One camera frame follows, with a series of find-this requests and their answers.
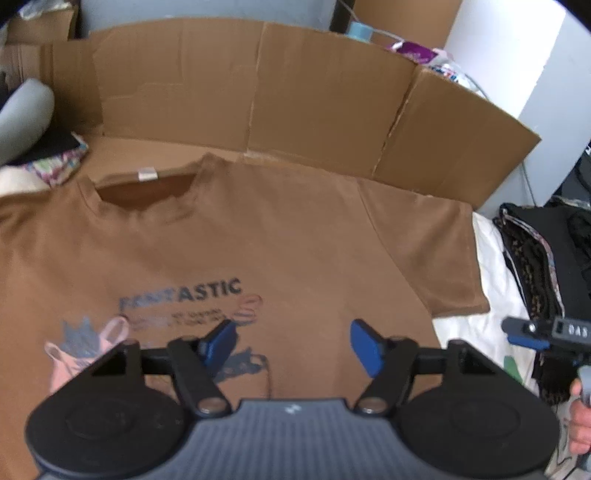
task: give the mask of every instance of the metal bolt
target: metal bolt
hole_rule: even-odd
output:
[[[367,397],[360,400],[359,409],[367,415],[380,415],[388,409],[388,404],[383,398]]]
[[[219,397],[204,398],[197,404],[199,411],[205,415],[217,415],[224,412],[227,407],[228,402]]]

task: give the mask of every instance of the brown t-shirt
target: brown t-shirt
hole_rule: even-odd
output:
[[[1,199],[0,268],[0,475],[18,480],[35,474],[28,413],[125,337],[164,346],[232,318],[217,381],[234,404],[353,400],[353,319],[436,346],[433,316],[488,308],[468,205],[211,155]]]

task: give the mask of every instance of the ridged gray surface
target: ridged gray surface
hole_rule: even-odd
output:
[[[44,480],[54,480],[44,475]],[[137,480],[452,480],[416,458],[387,421],[340,400],[244,401],[197,424],[183,448]],[[521,480],[542,480],[532,474]]]

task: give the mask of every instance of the human hand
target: human hand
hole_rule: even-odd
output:
[[[570,386],[570,394],[581,394],[581,380],[575,380]],[[591,447],[591,408],[575,400],[570,406],[569,449],[573,455],[583,455]]]

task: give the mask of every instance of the blue-gray surface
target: blue-gray surface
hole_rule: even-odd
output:
[[[244,401],[197,424],[181,450],[137,480],[453,480],[417,459],[383,419],[342,400]],[[521,480],[543,480],[541,474]],[[58,480],[44,475],[41,480]]]
[[[327,30],[335,0],[82,0],[81,29],[170,17],[235,17]]]

